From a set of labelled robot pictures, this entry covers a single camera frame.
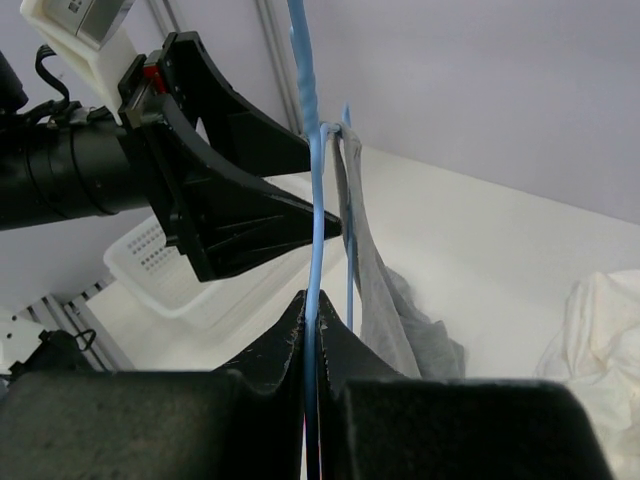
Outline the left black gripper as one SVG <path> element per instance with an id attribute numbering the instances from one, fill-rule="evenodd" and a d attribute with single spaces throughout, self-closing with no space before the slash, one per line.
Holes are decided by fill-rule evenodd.
<path id="1" fill-rule="evenodd" d="M 32 108 L 1 61 L 2 230 L 148 204 L 121 146 L 124 129 L 107 108 L 71 99 L 44 65 L 54 54 L 38 50 L 34 68 L 59 96 Z M 306 141 L 238 93 L 197 32 L 169 34 L 162 61 L 174 99 L 159 95 L 142 109 L 142 183 L 168 245 L 207 282 L 311 244 L 312 204 L 268 181 L 310 170 Z M 206 138 L 191 125 L 197 121 Z"/>

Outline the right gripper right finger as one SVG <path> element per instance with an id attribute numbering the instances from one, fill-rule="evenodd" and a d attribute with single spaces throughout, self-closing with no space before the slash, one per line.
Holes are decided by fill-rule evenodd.
<path id="1" fill-rule="evenodd" d="M 319 297 L 325 479 L 610 479 L 585 410 L 548 381 L 409 379 Z"/>

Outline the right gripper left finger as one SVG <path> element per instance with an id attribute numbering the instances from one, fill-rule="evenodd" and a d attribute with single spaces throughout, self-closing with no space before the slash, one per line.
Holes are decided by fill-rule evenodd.
<path id="1" fill-rule="evenodd" d="M 5 479 L 296 479 L 306 296 L 212 371 L 97 371 L 43 333 L 9 369 Z"/>

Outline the blue wire hanger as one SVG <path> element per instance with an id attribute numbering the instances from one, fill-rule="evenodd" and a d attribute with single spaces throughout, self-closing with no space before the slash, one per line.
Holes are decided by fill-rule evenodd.
<path id="1" fill-rule="evenodd" d="M 290 40 L 296 63 L 297 88 L 303 131 L 308 140 L 310 153 L 312 249 L 304 311 L 303 398 L 306 476 L 309 479 L 319 479 L 321 477 L 321 464 L 316 334 L 318 330 L 319 297 L 325 242 L 324 147 L 326 135 L 333 128 L 323 129 L 319 117 L 311 35 L 304 3 L 302 1 L 289 1 L 287 6 L 291 23 Z"/>

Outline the grey tank top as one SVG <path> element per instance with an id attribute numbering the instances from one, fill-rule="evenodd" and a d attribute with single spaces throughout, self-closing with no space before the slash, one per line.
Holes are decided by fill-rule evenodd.
<path id="1" fill-rule="evenodd" d="M 404 277 L 383 261 L 367 218 L 362 186 L 362 144 L 345 123 L 332 143 L 340 216 L 351 225 L 354 276 L 360 295 L 360 339 L 397 372 L 426 380 L 462 379 L 465 349 L 441 321 L 415 304 Z"/>

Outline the white plastic basket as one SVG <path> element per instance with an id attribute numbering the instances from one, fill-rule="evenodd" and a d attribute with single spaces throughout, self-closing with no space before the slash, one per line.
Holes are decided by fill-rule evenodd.
<path id="1" fill-rule="evenodd" d="M 106 250 L 104 263 L 117 281 L 159 316 L 207 329 L 251 317 L 307 267 L 310 256 L 306 246 L 239 276 L 202 283 L 187 257 L 166 245 L 152 215 L 115 241 Z"/>

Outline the white shirt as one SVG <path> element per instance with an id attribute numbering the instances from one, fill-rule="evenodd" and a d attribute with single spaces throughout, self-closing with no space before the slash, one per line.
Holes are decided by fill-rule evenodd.
<path id="1" fill-rule="evenodd" d="M 617 479 L 639 477 L 639 272 L 576 283 L 535 376 L 581 402 Z"/>

